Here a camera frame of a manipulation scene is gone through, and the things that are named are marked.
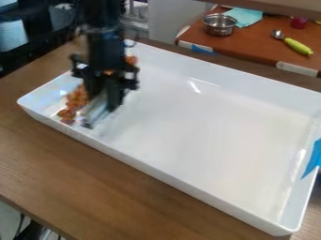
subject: spoon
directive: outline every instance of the spoon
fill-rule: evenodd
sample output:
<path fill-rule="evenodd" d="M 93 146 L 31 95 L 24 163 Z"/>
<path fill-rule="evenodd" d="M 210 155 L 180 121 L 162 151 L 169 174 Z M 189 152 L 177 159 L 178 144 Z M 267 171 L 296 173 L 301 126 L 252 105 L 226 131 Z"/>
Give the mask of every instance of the spoon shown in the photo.
<path fill-rule="evenodd" d="M 289 45 L 293 50 L 297 51 L 298 53 L 301 53 L 303 55 L 313 54 L 313 51 L 309 47 L 305 46 L 302 43 L 299 43 L 298 41 L 293 40 L 292 38 L 285 37 L 281 30 L 273 30 L 271 35 L 276 39 L 284 40 L 284 42 L 287 45 Z"/>

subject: wooden desk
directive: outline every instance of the wooden desk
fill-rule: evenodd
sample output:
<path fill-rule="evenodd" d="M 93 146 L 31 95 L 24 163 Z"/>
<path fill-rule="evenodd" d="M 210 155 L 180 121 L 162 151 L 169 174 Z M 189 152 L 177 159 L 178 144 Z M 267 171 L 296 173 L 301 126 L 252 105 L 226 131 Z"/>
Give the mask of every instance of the wooden desk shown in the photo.
<path fill-rule="evenodd" d="M 227 10 L 229 9 L 217 7 L 211 13 L 222 13 Z M 306 44 L 314 54 L 307 57 L 293 51 L 283 41 L 270 35 L 273 29 L 281 29 L 287 37 Z M 321 25 L 314 22 L 307 22 L 304 30 L 298 30 L 290 26 L 288 17 L 264 16 L 261 22 L 252 26 L 236 27 L 230 37 L 213 37 L 203 31 L 203 23 L 199 19 L 190 29 L 176 38 L 177 45 L 183 46 L 182 42 L 207 46 L 214 52 L 269 66 L 275 67 L 277 63 L 282 62 L 305 67 L 312 70 L 310 73 L 319 74 L 321 77 Z"/>
<path fill-rule="evenodd" d="M 321 92 L 321 82 L 224 56 L 153 45 Z M 0 80 L 0 196 L 69 239 L 275 240 L 30 118 L 16 100 L 69 69 L 63 46 Z M 321 239 L 321 184 L 292 240 Z"/>

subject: white wall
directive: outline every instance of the white wall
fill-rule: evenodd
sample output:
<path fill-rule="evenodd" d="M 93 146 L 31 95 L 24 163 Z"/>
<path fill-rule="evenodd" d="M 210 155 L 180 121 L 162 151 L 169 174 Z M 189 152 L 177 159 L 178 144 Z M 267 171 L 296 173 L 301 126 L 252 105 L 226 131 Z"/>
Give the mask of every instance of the white wall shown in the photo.
<path fill-rule="evenodd" d="M 149 38 L 174 43 L 178 31 L 192 23 L 206 9 L 206 3 L 193 0 L 148 0 Z"/>

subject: yellow handle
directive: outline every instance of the yellow handle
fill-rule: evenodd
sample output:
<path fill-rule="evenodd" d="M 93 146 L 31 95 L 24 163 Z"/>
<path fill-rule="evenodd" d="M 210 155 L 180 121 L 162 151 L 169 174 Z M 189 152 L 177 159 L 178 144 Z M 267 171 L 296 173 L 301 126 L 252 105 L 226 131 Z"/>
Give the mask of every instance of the yellow handle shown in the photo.
<path fill-rule="evenodd" d="M 287 45 L 289 45 L 292 49 L 294 49 L 298 53 L 301 53 L 304 55 L 313 54 L 313 51 L 309 47 L 303 45 L 302 43 L 299 43 L 298 41 L 295 41 L 289 37 L 287 37 L 284 41 L 287 43 Z"/>

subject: white tray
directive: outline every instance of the white tray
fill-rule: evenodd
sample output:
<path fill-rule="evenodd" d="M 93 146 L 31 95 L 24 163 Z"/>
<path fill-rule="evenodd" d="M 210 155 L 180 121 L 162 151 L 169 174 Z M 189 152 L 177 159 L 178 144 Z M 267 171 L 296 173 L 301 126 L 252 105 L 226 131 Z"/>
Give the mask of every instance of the white tray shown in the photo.
<path fill-rule="evenodd" d="M 272 235 L 299 229 L 321 95 L 138 44 L 141 88 L 94 130 L 55 114 L 69 72 L 20 98 L 35 119 Z"/>

